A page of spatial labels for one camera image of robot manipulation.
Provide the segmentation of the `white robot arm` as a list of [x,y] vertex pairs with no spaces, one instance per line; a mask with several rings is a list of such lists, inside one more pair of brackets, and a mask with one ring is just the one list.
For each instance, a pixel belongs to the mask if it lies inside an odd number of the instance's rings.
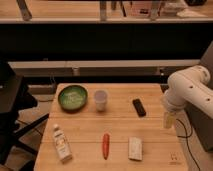
[[207,87],[210,72],[201,65],[172,73],[168,80],[168,89],[161,98],[165,108],[163,126],[170,129],[176,114],[182,111],[188,102],[213,119],[213,90]]

